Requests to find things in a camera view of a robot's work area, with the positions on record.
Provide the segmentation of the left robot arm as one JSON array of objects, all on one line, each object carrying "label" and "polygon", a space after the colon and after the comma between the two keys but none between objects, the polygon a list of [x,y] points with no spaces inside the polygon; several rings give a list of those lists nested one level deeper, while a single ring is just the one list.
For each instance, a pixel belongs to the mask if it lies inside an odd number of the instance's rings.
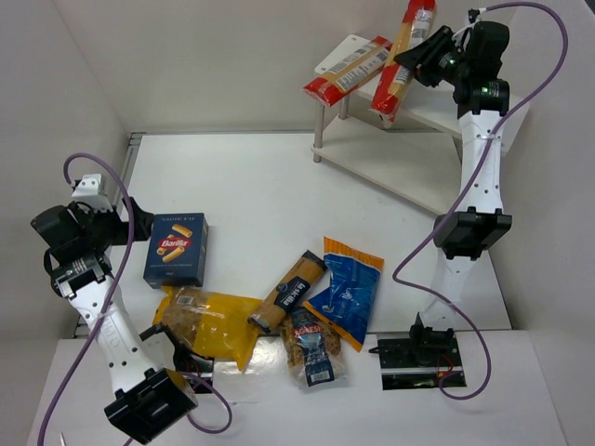
[{"label": "left robot arm", "polygon": [[127,222],[115,208],[72,202],[53,206],[31,225],[47,243],[44,268],[53,291],[83,317],[107,361],[114,401],[108,421],[146,445],[198,405],[191,386],[144,343],[126,312],[106,251],[146,241],[154,216],[133,203]]}]

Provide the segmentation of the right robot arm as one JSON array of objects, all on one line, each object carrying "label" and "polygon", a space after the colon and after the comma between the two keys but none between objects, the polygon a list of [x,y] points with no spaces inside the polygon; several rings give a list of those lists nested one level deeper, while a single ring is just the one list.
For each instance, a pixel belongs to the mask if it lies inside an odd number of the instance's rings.
[{"label": "right robot arm", "polygon": [[427,306],[409,331],[408,356],[423,365],[448,353],[454,342],[455,304],[482,253],[512,224],[499,191],[503,126],[509,84],[499,79],[509,44],[507,26],[479,21],[462,37],[441,27],[417,46],[395,56],[424,86],[446,82],[454,88],[462,136],[459,196],[452,214],[436,218],[432,241],[438,260]]}]

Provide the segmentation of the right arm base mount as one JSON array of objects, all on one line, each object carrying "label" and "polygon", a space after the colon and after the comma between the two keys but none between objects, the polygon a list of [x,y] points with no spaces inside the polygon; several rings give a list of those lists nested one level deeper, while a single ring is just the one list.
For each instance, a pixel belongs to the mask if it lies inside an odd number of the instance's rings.
[{"label": "right arm base mount", "polygon": [[446,348],[413,348],[402,334],[379,335],[367,350],[378,357],[383,390],[444,388],[467,385],[456,338]]}]

